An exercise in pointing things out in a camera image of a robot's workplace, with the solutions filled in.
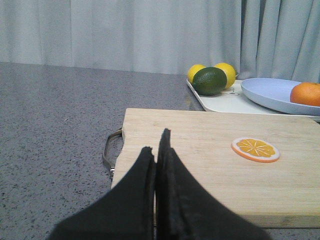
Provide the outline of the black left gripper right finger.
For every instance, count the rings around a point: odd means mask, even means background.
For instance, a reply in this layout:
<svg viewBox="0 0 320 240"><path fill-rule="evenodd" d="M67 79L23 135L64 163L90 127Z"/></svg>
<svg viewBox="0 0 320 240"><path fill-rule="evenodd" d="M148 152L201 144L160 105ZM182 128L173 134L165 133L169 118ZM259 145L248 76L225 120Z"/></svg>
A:
<svg viewBox="0 0 320 240"><path fill-rule="evenodd" d="M156 167L159 240L269 240L260 227L229 210L192 176L162 133Z"/></svg>

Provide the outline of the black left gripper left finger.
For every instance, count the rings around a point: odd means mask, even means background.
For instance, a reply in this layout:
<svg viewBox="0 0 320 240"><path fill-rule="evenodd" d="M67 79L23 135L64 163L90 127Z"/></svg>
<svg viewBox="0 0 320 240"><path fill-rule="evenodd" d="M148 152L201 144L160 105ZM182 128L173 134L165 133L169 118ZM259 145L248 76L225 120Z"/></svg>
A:
<svg viewBox="0 0 320 240"><path fill-rule="evenodd" d="M61 221L51 240L151 240L156 163L143 147L126 175L105 196Z"/></svg>

